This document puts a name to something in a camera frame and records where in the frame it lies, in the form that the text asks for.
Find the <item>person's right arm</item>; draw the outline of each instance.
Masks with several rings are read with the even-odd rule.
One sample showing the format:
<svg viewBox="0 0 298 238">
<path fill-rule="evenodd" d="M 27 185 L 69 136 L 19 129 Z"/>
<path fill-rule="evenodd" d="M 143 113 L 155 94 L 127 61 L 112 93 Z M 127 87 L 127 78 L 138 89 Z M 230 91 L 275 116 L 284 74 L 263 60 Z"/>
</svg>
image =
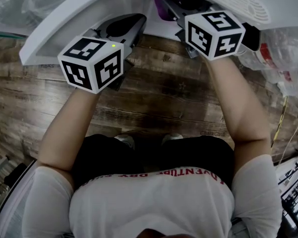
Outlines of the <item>person's right arm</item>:
<svg viewBox="0 0 298 238">
<path fill-rule="evenodd" d="M 235 143 L 236 172 L 248 161 L 270 154 L 270 128 L 265 111 L 249 84 L 229 58 L 207 61 L 223 111 L 226 127 Z"/>
</svg>

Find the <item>forearm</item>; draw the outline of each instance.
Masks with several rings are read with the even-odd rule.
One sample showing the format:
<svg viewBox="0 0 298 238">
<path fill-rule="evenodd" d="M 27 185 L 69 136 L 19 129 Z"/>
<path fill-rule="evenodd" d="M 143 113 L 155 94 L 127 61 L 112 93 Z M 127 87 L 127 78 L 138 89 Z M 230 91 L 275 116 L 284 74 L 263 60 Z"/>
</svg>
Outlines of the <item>forearm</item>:
<svg viewBox="0 0 298 238">
<path fill-rule="evenodd" d="M 265 111 L 234 62 L 223 58 L 206 63 L 234 142 L 270 140 Z"/>
<path fill-rule="evenodd" d="M 70 171 L 85 138 L 99 95 L 74 90 L 46 131 L 39 162 Z"/>
</svg>

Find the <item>black shorts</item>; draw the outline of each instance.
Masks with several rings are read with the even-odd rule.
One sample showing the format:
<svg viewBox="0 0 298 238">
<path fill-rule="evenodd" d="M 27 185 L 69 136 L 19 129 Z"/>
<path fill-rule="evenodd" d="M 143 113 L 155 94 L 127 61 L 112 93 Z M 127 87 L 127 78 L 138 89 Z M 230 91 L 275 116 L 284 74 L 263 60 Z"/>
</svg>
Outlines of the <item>black shorts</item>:
<svg viewBox="0 0 298 238">
<path fill-rule="evenodd" d="M 206 169 L 230 188 L 234 172 L 234 151 L 222 139 L 201 136 L 170 140 L 150 153 L 159 170 L 179 167 Z M 86 137 L 75 160 L 72 176 L 75 188 L 98 176 L 145 173 L 143 156 L 119 140 L 104 135 Z"/>
</svg>

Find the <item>person's left arm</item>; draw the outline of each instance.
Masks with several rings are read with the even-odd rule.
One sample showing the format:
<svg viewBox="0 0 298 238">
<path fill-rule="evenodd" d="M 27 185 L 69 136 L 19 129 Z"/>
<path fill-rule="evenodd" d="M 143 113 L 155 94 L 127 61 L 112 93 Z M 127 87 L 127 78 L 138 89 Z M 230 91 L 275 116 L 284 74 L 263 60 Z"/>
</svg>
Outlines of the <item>person's left arm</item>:
<svg viewBox="0 0 298 238">
<path fill-rule="evenodd" d="M 73 186 L 70 171 L 85 138 L 99 95 L 75 89 L 46 131 L 38 165 L 54 169 Z"/>
</svg>

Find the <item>wooden floor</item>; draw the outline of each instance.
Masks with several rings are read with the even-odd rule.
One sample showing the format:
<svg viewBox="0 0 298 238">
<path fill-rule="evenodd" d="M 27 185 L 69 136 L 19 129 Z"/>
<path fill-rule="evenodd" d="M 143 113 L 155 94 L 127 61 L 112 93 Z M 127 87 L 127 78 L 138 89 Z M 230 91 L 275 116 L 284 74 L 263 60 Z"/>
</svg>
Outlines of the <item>wooden floor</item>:
<svg viewBox="0 0 298 238">
<path fill-rule="evenodd" d="M 37 157 L 44 132 L 74 89 L 58 65 L 22 66 L 18 53 L 23 43 L 0 38 L 0 158 L 8 155 L 11 168 L 26 156 Z M 189 59 L 179 42 L 144 36 L 129 61 L 135 67 L 120 90 L 102 92 L 88 135 L 178 132 L 185 137 L 217 136 L 233 147 L 205 64 Z M 239 67 L 269 114 L 273 137 L 284 99 L 259 72 Z M 274 161 L 297 125 L 298 100 L 291 97 L 272 149 Z M 295 148 L 298 132 L 286 157 Z"/>
</svg>

